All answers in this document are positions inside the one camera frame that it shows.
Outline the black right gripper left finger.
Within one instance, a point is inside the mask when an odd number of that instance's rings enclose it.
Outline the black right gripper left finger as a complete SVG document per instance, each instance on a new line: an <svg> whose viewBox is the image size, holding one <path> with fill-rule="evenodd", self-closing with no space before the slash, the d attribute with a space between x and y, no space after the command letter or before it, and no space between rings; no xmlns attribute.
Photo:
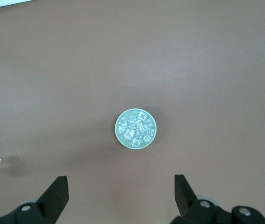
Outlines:
<svg viewBox="0 0 265 224"><path fill-rule="evenodd" d="M55 224L69 200L66 176L59 176L36 200L0 217L0 224Z"/></svg>

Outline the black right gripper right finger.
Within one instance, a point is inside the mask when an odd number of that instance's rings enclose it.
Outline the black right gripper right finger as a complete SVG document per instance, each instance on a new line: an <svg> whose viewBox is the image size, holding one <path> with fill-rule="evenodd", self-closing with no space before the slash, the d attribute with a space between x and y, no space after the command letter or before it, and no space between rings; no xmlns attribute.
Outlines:
<svg viewBox="0 0 265 224"><path fill-rule="evenodd" d="M175 175L174 183L180 216L173 224L265 224L265 217L252 207L236 206L227 212L208 199L198 199L184 175Z"/></svg>

